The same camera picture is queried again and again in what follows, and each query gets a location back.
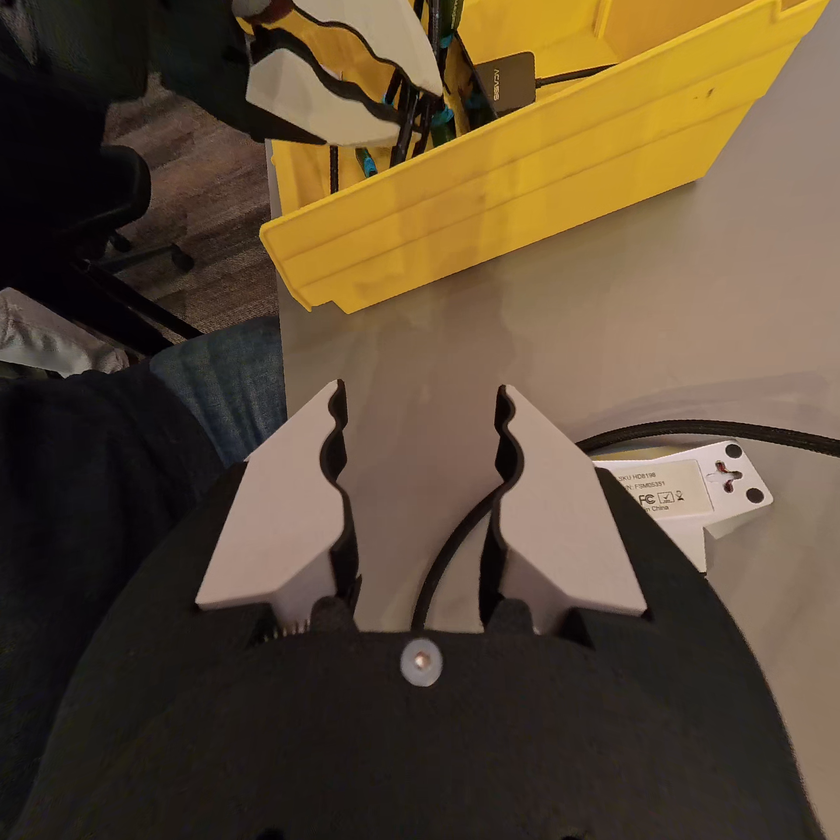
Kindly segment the black usb adapter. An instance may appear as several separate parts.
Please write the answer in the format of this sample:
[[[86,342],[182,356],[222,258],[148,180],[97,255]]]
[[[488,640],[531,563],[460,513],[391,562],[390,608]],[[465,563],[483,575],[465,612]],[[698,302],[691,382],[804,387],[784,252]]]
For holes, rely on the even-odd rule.
[[[539,77],[531,51],[490,59],[473,66],[472,88],[463,99],[464,107],[474,127],[487,124],[535,103],[542,88],[592,78],[616,64],[610,61]]]

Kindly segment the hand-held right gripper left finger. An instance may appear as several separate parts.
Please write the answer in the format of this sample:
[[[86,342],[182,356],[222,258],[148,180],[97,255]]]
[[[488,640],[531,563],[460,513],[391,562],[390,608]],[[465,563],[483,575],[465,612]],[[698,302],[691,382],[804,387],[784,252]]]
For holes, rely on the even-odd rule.
[[[350,613],[361,592],[347,492],[345,384],[333,380],[245,460],[245,471],[200,584],[206,611],[268,605],[278,623],[309,623],[323,597]]]

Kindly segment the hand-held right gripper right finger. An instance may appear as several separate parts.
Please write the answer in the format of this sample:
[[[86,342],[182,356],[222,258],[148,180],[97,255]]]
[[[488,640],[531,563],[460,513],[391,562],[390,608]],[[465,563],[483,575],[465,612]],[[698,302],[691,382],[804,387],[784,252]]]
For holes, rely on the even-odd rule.
[[[647,604],[591,458],[513,385],[497,392],[500,487],[480,555],[480,621],[504,601],[552,635],[575,608],[640,617]]]

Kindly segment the person's jeans leg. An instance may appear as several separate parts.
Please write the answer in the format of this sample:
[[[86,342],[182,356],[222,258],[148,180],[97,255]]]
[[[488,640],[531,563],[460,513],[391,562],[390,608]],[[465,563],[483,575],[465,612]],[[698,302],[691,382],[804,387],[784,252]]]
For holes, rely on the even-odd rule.
[[[150,371],[213,444],[224,467],[244,462],[288,419],[278,316],[189,339],[155,355]]]

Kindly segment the grey cloth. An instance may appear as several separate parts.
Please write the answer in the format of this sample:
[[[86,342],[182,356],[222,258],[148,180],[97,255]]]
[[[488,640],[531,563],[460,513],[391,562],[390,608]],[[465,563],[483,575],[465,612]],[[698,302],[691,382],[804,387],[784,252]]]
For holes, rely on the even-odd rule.
[[[123,350],[11,288],[1,292],[1,362],[63,378],[130,367]]]

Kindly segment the person's dark sweater torso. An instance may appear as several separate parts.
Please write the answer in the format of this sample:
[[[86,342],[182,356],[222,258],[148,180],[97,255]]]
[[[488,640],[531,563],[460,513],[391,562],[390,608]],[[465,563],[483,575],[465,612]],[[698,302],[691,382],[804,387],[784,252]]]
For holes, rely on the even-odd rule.
[[[222,471],[148,362],[2,386],[2,838],[102,618]]]

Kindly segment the yellow plastic bin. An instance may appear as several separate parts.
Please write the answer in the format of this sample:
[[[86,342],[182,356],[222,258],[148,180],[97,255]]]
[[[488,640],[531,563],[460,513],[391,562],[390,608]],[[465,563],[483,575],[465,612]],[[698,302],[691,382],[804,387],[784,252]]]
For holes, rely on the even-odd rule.
[[[365,178],[275,142],[281,215],[259,238],[308,311],[353,313],[702,178],[826,1],[465,2],[477,63],[522,51],[535,102]]]

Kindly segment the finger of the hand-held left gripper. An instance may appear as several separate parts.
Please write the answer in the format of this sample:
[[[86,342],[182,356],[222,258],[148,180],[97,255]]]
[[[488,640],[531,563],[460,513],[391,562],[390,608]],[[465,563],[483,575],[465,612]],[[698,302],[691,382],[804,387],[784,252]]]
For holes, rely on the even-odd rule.
[[[335,146],[394,145],[402,130],[393,110],[290,49],[252,65],[246,100]]]
[[[390,64],[416,88],[441,97],[443,82],[426,30],[404,1],[293,1],[315,25],[351,32],[380,62]]]

